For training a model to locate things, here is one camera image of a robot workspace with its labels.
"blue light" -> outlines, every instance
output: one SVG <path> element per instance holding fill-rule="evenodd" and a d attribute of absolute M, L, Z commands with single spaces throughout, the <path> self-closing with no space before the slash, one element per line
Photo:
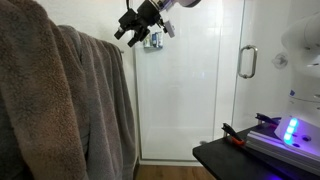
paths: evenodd
<path fill-rule="evenodd" d="M 291 134 L 286 133 L 286 134 L 284 135 L 284 139 L 285 139 L 286 141 L 290 141 L 290 139 L 291 139 Z"/>
<path fill-rule="evenodd" d="M 293 131 L 294 131 L 294 128 L 293 128 L 293 127 L 289 126 L 289 127 L 287 128 L 287 133 L 292 134 Z"/>
<path fill-rule="evenodd" d="M 295 127 L 297 125 L 297 123 L 298 123 L 297 118 L 292 118 L 290 121 L 290 126 Z"/>

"white wall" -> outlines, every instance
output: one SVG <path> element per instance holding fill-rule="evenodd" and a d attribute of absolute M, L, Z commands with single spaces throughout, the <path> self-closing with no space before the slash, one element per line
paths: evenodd
<path fill-rule="evenodd" d="M 122 54 L 124 72 L 129 89 L 131 105 L 137 121 L 135 64 L 133 50 L 127 42 L 131 33 L 121 40 L 114 37 L 118 19 L 126 12 L 125 0 L 37 0 L 47 11 L 49 18 L 57 25 L 70 25 L 97 39 L 106 40 L 124 51 Z"/>

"towel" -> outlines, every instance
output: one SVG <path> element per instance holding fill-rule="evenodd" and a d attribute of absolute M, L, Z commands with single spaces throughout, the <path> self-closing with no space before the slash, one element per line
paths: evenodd
<path fill-rule="evenodd" d="M 132 179 L 134 124 L 119 49 L 0 0 L 1 179 Z"/>
<path fill-rule="evenodd" d="M 94 180 L 132 180 L 136 159 L 134 120 L 120 50 L 70 26 L 59 29 L 70 46 L 80 48 L 86 73 L 90 117 L 88 176 Z"/>

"wooden floor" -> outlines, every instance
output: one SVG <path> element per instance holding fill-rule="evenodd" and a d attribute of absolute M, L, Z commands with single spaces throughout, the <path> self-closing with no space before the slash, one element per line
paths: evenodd
<path fill-rule="evenodd" d="M 204 167 L 140 165 L 136 180 L 215 180 Z"/>

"cable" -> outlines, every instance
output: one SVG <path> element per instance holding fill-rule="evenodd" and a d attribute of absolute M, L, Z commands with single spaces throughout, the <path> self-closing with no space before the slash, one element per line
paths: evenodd
<path fill-rule="evenodd" d="M 129 10 L 130 8 L 129 8 L 129 0 L 126 0 L 126 2 L 127 2 L 127 9 Z"/>

